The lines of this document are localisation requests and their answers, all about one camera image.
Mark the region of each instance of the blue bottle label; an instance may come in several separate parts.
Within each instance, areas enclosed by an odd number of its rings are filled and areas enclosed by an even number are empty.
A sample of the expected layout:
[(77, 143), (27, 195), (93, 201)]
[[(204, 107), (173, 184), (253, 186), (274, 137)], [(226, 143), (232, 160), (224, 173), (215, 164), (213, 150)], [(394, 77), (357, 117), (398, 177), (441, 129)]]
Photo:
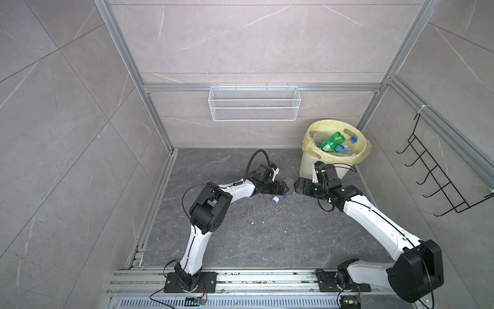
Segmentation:
[(338, 147), (335, 149), (336, 152), (343, 152), (345, 151), (345, 147), (338, 145)]

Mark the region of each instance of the wire mesh basket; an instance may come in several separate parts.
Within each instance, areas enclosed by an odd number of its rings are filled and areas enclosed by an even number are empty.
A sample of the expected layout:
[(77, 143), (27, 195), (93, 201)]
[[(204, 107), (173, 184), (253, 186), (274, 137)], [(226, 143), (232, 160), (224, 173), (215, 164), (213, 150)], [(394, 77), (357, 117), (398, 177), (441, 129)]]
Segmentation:
[(216, 86), (209, 90), (214, 121), (295, 120), (300, 93), (295, 86)]

